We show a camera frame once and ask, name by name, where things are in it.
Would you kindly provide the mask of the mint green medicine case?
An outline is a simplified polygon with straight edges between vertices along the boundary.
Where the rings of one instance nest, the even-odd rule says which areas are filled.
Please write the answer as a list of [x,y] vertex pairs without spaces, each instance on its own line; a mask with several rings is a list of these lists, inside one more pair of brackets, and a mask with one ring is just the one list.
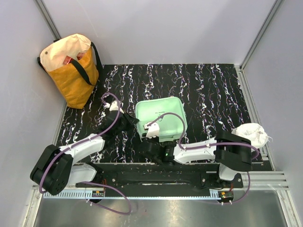
[[135,106],[135,117],[139,119],[136,126],[141,140],[148,132],[144,126],[154,120],[160,129],[159,142],[178,140],[187,130],[185,110],[178,97],[140,101]]

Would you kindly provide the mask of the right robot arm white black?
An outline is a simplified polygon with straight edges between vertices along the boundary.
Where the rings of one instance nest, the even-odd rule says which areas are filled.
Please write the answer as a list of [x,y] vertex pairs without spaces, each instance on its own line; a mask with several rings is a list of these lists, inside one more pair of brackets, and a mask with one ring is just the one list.
[[213,160],[219,164],[215,181],[218,186],[226,187],[237,173],[252,170],[252,160],[258,157],[265,143],[252,134],[220,132],[209,140],[181,145],[175,142],[161,145],[158,138],[144,139],[138,149],[142,156],[158,165]]

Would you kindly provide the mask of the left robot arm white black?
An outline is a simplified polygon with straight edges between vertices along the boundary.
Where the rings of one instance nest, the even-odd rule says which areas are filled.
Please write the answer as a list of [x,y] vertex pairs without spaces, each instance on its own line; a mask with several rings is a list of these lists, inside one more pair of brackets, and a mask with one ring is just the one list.
[[132,117],[117,101],[106,103],[104,127],[99,133],[92,133],[70,145],[47,146],[33,170],[30,179],[39,185],[42,193],[58,195],[66,186],[88,183],[92,187],[101,185],[103,176],[92,163],[77,165],[85,157],[107,149],[115,143],[116,137],[123,131],[133,130],[139,119]]

